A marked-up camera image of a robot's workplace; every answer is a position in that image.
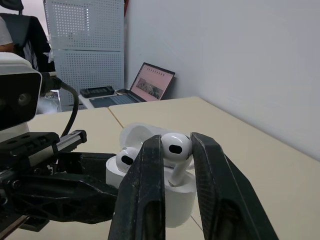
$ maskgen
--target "white shirt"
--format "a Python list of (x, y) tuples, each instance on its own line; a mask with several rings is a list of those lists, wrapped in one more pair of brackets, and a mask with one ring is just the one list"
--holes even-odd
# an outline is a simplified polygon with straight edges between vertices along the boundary
[(0, 46), (12, 43), (5, 20), (0, 17)]

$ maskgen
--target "camera lens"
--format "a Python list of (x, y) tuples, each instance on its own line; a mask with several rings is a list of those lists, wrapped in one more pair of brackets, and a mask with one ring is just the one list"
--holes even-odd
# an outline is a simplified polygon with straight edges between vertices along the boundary
[(23, 93), (19, 96), (18, 103), (20, 106), (26, 106), (31, 102), (31, 96), (29, 93)]
[(4, 99), (0, 98), (0, 111), (1, 111), (2, 109), (4, 109), (5, 106), (6, 106), (6, 101), (5, 101)]

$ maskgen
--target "screw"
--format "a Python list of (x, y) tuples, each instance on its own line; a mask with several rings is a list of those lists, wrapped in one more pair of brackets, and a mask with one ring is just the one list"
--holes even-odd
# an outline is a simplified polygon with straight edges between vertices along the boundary
[(33, 171), (33, 173), (34, 173), (35, 175), (40, 175), (40, 174), (41, 174), (41, 169), (40, 169), (40, 168), (36, 168), (36, 169)]
[(6, 198), (6, 197), (2, 197), (0, 199), (0, 205), (2, 205), (2, 206), (4, 206), (7, 202), (8, 202), (8, 198)]
[(17, 189), (18, 187), (20, 187), (20, 185), (21, 185), (20, 181), (19, 181), (19, 180), (15, 180), (15, 181), (13, 181), (13, 183), (11, 184), (11, 187), (12, 187), (13, 189)]

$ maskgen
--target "earbud stem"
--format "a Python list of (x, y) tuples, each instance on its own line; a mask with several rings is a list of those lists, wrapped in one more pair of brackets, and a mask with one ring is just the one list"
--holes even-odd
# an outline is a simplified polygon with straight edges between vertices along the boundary
[(172, 175), (169, 178), (169, 184), (173, 187), (178, 187), (184, 179), (187, 168), (192, 161), (192, 157), (189, 157), (186, 161), (177, 163), (173, 169)]

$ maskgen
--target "white earbud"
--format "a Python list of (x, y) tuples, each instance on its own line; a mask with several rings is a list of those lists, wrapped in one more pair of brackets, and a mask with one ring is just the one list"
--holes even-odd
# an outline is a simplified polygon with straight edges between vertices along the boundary
[(139, 154), (139, 150), (134, 147), (124, 147), (115, 157), (115, 164), (117, 168), (127, 173), (131, 165), (134, 163), (136, 157)]
[(167, 133), (161, 138), (164, 157), (175, 163), (172, 175), (169, 178), (171, 186), (179, 186), (185, 176), (186, 170), (192, 160), (192, 141), (181, 133)]

